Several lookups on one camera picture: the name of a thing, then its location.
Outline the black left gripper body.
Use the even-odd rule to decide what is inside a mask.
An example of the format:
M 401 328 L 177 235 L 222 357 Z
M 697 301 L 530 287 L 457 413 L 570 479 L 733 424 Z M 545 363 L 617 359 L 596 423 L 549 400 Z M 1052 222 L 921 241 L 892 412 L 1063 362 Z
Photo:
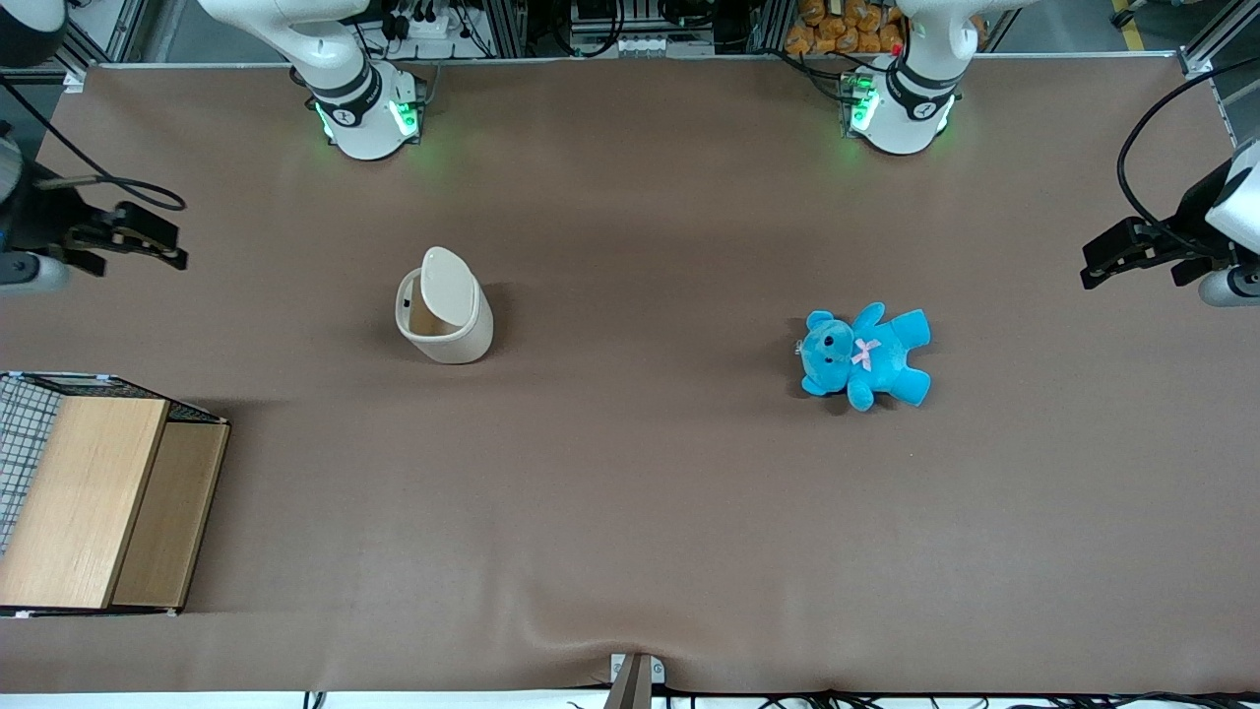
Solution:
M 1184 190 L 1177 212 L 1163 222 L 1166 228 L 1188 243 L 1182 247 L 1182 259 L 1171 268 L 1171 280 L 1176 287 L 1189 286 L 1212 271 L 1234 264 L 1231 242 L 1206 220 L 1207 212 L 1223 193 L 1230 169 L 1231 164 L 1221 162 Z

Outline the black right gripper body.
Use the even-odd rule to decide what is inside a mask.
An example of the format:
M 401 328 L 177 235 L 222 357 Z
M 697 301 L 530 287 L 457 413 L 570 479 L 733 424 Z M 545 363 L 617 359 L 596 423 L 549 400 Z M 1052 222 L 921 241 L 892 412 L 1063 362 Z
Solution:
M 35 277 L 79 269 L 103 277 L 107 261 L 91 246 L 78 246 L 76 232 L 110 235 L 105 210 L 87 205 L 76 188 L 44 190 L 18 186 L 3 201 L 3 275 Z

